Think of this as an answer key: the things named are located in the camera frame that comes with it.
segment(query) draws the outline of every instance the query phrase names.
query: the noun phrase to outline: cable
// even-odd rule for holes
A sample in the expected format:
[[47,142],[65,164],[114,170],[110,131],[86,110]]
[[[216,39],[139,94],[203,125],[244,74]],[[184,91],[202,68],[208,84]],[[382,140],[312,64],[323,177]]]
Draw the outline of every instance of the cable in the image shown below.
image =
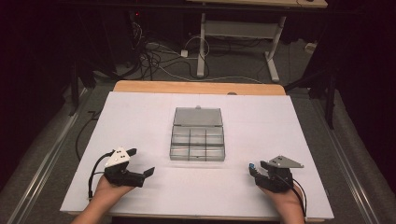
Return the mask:
[[94,111],[88,111],[89,113],[92,113],[91,118],[84,124],[84,126],[82,126],[81,130],[79,131],[78,135],[77,135],[77,139],[76,139],[76,143],[75,143],[75,151],[76,151],[76,155],[77,155],[77,159],[78,161],[81,161],[81,157],[79,156],[78,153],[78,140],[82,134],[82,132],[84,131],[84,129],[88,126],[88,124],[93,121],[93,120],[98,120],[98,118],[96,116],[100,115],[102,113],[102,110],[100,110],[97,113],[94,113]]
[[301,199],[300,194],[297,192],[297,190],[296,190],[293,186],[291,186],[291,185],[290,185],[286,180],[284,180],[280,175],[275,174],[275,176],[276,176],[277,178],[279,178],[283,183],[285,183],[285,184],[294,192],[294,194],[297,196],[298,201],[300,202],[301,209],[302,209],[302,211],[303,211],[304,222],[305,222],[306,212],[305,212],[303,200]]
[[163,51],[163,50],[161,50],[161,51],[160,51],[161,53],[173,53],[173,54],[177,54],[178,56],[181,56],[181,55],[180,55],[179,53],[177,53],[176,51],[174,51],[174,50],[172,50],[172,49],[170,49],[170,48],[168,48],[168,47],[166,47],[165,45],[162,45],[162,44],[160,44],[160,43],[152,43],[152,42],[150,42],[150,43],[148,43],[148,45],[157,45],[158,48],[156,48],[156,49],[164,48],[164,49],[169,49],[169,50],[171,50],[171,51]]
[[150,77],[150,80],[152,80],[153,75],[158,71],[158,67],[156,66],[156,64],[159,64],[161,62],[161,56],[153,52],[149,54],[146,51],[145,54],[140,57],[140,60],[142,63],[142,67],[146,67],[144,72],[143,69],[141,69],[142,80],[144,80],[145,77]]
[[[240,48],[237,48],[237,49],[254,48],[254,47],[258,46],[263,40],[266,40],[265,38],[243,38],[243,37],[242,38],[233,38],[233,39],[221,39],[221,38],[215,37],[213,35],[207,35],[207,37],[219,40],[221,42],[227,42],[229,45],[233,44],[233,45],[239,46]],[[247,42],[247,41],[249,41],[251,44],[238,43],[238,42]]]
[[90,179],[88,180],[88,199],[91,200],[93,197],[93,192],[92,192],[92,180],[93,180],[93,176],[95,175],[95,170],[96,167],[98,166],[99,162],[106,158],[106,157],[110,157],[113,154],[114,150],[112,150],[111,152],[106,153],[105,155],[103,155],[101,158],[99,158],[99,160],[96,162],[96,164],[93,166],[92,172],[91,172],[91,176]]
[[134,36],[134,40],[135,40],[136,37],[137,37],[137,34],[139,34],[139,38],[137,39],[137,43],[136,43],[136,46],[139,46],[140,40],[142,39],[143,30],[142,30],[142,27],[140,27],[140,25],[137,24],[136,22],[133,22],[132,25],[135,25],[135,26],[137,26],[137,28],[139,28],[139,29],[136,31],[136,34],[135,34],[135,36]]
[[305,213],[306,213],[307,204],[306,204],[306,195],[305,195],[305,191],[304,191],[303,187],[300,185],[300,183],[299,183],[297,180],[293,179],[293,181],[296,182],[296,184],[300,187],[301,191],[303,192],[304,202],[305,202],[304,210],[305,210]]
[[169,73],[168,71],[166,71],[164,68],[162,68],[161,66],[158,66],[160,69],[162,69],[167,75],[171,76],[171,77],[176,77],[179,78],[181,80],[185,80],[185,81],[189,81],[189,82],[205,82],[205,81],[214,81],[214,80],[221,80],[221,79],[228,79],[228,78],[242,78],[242,79],[247,79],[247,80],[251,80],[260,84],[264,84],[262,82],[260,82],[259,80],[250,78],[250,77],[214,77],[214,78],[209,78],[209,79],[197,79],[197,80],[192,80],[192,79],[188,79],[185,77],[179,77],[176,75],[173,75],[171,73]]
[[202,39],[202,40],[205,41],[205,43],[206,43],[206,45],[207,45],[207,53],[205,54],[205,56],[207,56],[207,55],[209,54],[209,51],[210,51],[209,43],[207,43],[207,41],[206,41],[204,38],[201,38],[200,36],[194,36],[194,37],[192,37],[191,39],[189,39],[189,40],[187,41],[186,45],[184,45],[184,49],[187,49],[187,45],[188,45],[193,39],[197,39],[197,38]]

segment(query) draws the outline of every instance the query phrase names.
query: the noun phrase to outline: metal rail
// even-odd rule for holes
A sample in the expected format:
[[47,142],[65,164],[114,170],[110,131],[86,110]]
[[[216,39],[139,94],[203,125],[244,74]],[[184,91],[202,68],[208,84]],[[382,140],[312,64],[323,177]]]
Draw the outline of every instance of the metal rail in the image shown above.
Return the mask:
[[344,178],[346,179],[347,184],[349,185],[350,191],[356,201],[357,206],[361,210],[362,217],[367,224],[377,224],[380,223],[378,217],[375,214],[375,211],[367,197],[367,193],[364,190],[361,182],[355,174],[349,160],[347,159],[347,155],[344,152],[344,149],[338,138],[334,132],[327,125],[327,122],[323,116],[323,110],[321,108],[320,102],[313,101],[313,106],[315,111],[318,114],[320,121],[323,123],[329,138],[332,141],[332,146],[334,149],[335,158],[337,159],[340,170],[342,171]]
[[58,160],[59,156],[63,151],[64,139],[66,138],[70,129],[75,124],[78,115],[81,113],[83,105],[86,104],[86,102],[88,101],[90,94],[91,94],[90,91],[87,91],[87,89],[85,88],[83,89],[80,95],[82,105],[78,108],[74,116],[71,116],[64,125],[63,131],[58,136],[58,139],[56,140],[52,149],[47,153],[46,157],[41,162],[40,167],[35,173],[35,176],[33,177],[31,183],[24,192],[23,196],[21,197],[20,202],[18,203],[17,207],[12,213],[7,224],[19,224],[19,223],[24,223],[26,221],[26,218],[29,216],[30,211],[35,205],[36,199],[38,198],[41,190],[44,188],[44,185],[46,184],[48,178],[50,177],[50,173],[56,161]]

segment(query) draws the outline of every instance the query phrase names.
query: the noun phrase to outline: wooden table edge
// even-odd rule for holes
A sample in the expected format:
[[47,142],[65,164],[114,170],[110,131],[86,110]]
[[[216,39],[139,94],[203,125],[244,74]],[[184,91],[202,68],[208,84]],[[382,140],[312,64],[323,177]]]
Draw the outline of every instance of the wooden table edge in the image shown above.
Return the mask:
[[113,91],[192,94],[286,95],[284,88],[277,84],[132,80],[118,81]]

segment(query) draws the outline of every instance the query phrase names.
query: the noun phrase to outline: gray floor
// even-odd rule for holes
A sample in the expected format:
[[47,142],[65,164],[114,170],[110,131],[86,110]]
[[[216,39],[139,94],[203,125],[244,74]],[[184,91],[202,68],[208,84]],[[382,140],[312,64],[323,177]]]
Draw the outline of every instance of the gray floor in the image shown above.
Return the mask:
[[[267,42],[261,42],[255,48],[233,48],[231,51],[227,50],[228,46],[221,46],[222,50],[216,49],[217,44],[211,45],[210,54],[206,58],[209,66],[208,78],[221,78],[212,81],[254,83],[251,79],[240,78],[248,77],[262,83],[271,83],[267,67],[262,62],[262,49],[268,49]],[[289,46],[279,46],[275,62],[281,85],[286,85],[302,75],[310,59],[310,54],[304,52],[304,45],[303,41],[299,41]],[[169,53],[161,55],[163,61],[175,57]],[[194,61],[189,62],[194,73]],[[169,74],[158,71],[153,80],[180,81],[175,76],[192,79],[188,75],[189,68],[184,63],[171,65],[166,71]],[[71,103],[69,93],[65,93],[67,103],[64,108],[36,138],[0,193],[0,223],[7,223],[11,217],[13,222],[9,223],[70,223],[73,217],[61,213],[59,209],[78,166],[76,139],[84,124],[92,117],[90,111],[99,111],[103,107],[114,84],[98,79],[97,87],[83,94],[84,104],[74,117],[68,116]],[[309,99],[307,90],[304,89],[293,90],[290,96],[323,186],[329,193],[335,219],[326,222],[396,223],[394,194],[357,136],[341,97],[338,94],[335,97],[332,131],[323,121],[320,100]],[[81,133],[78,141],[80,154],[83,154],[89,142],[94,125],[95,121],[91,121]],[[55,150],[59,151],[59,155],[54,156]],[[43,163],[48,158],[53,161],[53,166]],[[46,173],[46,177],[35,177],[37,171]],[[31,197],[32,192],[27,190],[36,179],[41,181],[43,187],[37,188],[37,193]],[[24,197],[25,192],[30,192],[28,197]],[[26,210],[13,217],[20,202],[24,202],[20,206]]]

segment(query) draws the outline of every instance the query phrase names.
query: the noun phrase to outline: desk leg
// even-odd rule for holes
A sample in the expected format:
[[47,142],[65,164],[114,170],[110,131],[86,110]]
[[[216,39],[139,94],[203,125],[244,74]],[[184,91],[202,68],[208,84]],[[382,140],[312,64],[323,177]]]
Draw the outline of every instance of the desk leg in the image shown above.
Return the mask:
[[282,34],[285,20],[286,20],[286,17],[280,18],[279,24],[277,25],[277,28],[276,28],[275,36],[273,38],[271,50],[269,52],[268,51],[265,52],[265,59],[267,61],[268,69],[270,71],[271,79],[273,80],[273,82],[279,81],[279,76],[277,75],[277,71],[276,71],[276,67],[275,67],[275,63],[274,63],[274,55],[276,52],[277,43],[279,43],[280,35]]
[[197,64],[197,76],[203,77],[205,75],[205,13],[201,18],[201,38],[199,45],[199,55]]

